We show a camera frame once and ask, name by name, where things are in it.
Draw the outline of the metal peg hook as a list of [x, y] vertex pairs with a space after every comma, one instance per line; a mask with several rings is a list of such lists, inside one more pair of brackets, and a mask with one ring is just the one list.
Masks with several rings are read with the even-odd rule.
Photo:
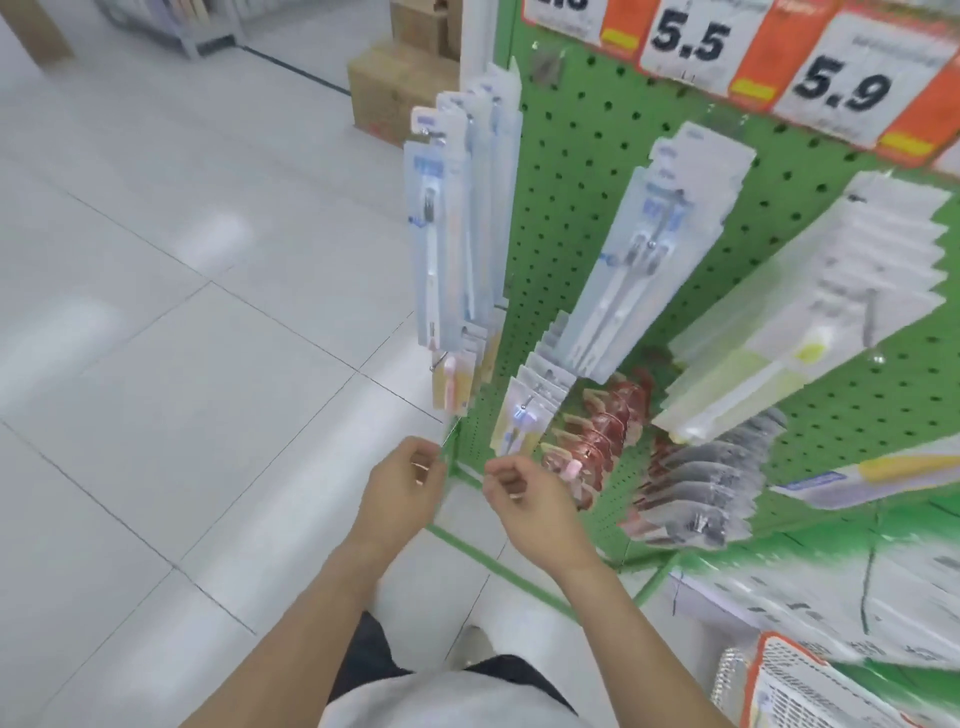
[[862, 296], [862, 347], [865, 357], [870, 361], [871, 365], [877, 367], [885, 363], [885, 356], [879, 349], [879, 338], [877, 334], [879, 297], [880, 292], [875, 288], [868, 288]]

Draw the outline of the person's grey shoe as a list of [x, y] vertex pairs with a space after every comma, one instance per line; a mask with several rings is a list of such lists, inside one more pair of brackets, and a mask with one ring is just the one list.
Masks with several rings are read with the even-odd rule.
[[468, 624], [462, 627], [447, 655], [445, 667], [449, 671], [463, 671], [497, 656], [483, 629]]

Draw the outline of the person's dark shorts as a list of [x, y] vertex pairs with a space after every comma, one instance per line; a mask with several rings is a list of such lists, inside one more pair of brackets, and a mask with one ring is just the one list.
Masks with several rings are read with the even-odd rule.
[[[494, 654], [465, 663], [462, 671], [482, 674], [514, 685], [535, 688], [571, 712], [570, 702], [532, 664], [513, 654]], [[381, 623], [368, 611], [360, 621], [346, 650], [328, 698], [328, 703], [366, 685], [403, 677], [412, 671], [398, 666]]]

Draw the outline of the brown cardboard box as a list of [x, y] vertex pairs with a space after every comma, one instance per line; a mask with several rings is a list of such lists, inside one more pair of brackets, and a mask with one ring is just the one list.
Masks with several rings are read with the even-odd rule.
[[460, 64], [386, 39], [346, 67], [354, 126], [394, 147], [414, 138], [414, 107], [433, 107], [443, 91], [457, 91]]
[[0, 18], [39, 67], [51, 67], [75, 58], [64, 34], [40, 0], [0, 0]]
[[392, 38], [428, 54], [458, 62], [463, 0], [390, 0]]

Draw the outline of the row of red packets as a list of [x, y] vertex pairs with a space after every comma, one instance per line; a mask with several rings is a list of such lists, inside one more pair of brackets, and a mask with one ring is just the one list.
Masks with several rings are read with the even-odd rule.
[[586, 387], [580, 411], [562, 411], [540, 444], [540, 463], [567, 487], [577, 509], [594, 507], [624, 452], [652, 421], [657, 384], [647, 368], [616, 371], [602, 389]]

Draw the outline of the row of yellow toothbrush packets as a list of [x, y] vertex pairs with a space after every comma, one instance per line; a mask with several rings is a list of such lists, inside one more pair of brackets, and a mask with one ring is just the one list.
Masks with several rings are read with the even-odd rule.
[[716, 439], [865, 354], [863, 293], [879, 292], [878, 344], [945, 303], [935, 288], [953, 198], [890, 173], [841, 196], [669, 344], [680, 368], [653, 426], [678, 444]]

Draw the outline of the orange framed white sign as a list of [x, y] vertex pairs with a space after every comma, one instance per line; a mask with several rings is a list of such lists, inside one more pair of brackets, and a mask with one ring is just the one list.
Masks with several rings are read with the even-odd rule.
[[927, 707], [874, 694], [777, 632], [762, 632], [755, 650], [740, 728], [960, 728]]

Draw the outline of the row of blue toothbrush packets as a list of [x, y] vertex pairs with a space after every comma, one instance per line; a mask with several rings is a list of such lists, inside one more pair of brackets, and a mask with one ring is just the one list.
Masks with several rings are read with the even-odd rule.
[[692, 122], [654, 141], [555, 346], [562, 367], [611, 378], [723, 234], [757, 157]]
[[521, 101], [512, 58], [411, 110], [403, 152], [415, 316], [418, 344], [433, 353], [461, 351], [471, 326], [489, 330], [507, 307]]

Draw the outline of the blue and yellow toothbrush packet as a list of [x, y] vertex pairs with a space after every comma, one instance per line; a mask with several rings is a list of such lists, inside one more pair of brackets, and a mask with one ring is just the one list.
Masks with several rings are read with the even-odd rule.
[[960, 432], [771, 488], [821, 511], [870, 504], [960, 482]]

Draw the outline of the orange and white price sign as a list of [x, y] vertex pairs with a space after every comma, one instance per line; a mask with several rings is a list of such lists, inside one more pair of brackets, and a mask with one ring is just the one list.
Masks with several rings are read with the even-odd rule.
[[523, 0], [531, 25], [590, 45], [622, 62], [635, 62], [660, 0]]
[[638, 69], [753, 112], [786, 91], [842, 0], [661, 0]]
[[897, 164], [929, 163], [960, 135], [960, 16], [845, 0], [772, 112]]

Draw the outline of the row of grey packets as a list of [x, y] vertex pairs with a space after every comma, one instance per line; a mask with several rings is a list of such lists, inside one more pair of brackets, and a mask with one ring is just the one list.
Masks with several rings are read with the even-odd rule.
[[763, 466], [788, 419], [771, 407], [700, 444], [655, 431], [651, 457], [618, 527], [652, 549], [721, 551], [752, 538]]

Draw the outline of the person's white shirt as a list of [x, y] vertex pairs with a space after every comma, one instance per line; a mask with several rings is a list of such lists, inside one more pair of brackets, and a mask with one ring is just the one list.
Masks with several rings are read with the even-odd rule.
[[361, 685], [329, 703], [318, 728], [591, 728], [536, 686], [466, 670]]

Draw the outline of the row of small purple packets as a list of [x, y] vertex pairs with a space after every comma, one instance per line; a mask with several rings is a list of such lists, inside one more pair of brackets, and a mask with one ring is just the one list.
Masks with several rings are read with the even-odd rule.
[[495, 456], [533, 455], [579, 377], [556, 349], [570, 313], [559, 311], [509, 380], [490, 438]]

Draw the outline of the person's left hand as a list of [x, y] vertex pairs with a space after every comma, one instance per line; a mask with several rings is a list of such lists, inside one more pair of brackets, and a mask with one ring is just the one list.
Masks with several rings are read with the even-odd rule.
[[371, 470], [351, 535], [390, 563], [433, 522], [444, 491], [402, 482], [400, 442]]

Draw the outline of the person's right forearm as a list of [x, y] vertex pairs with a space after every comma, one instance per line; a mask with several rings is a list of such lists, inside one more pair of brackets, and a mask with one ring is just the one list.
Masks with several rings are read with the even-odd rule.
[[536, 565], [582, 626], [619, 728], [735, 728], [595, 552]]

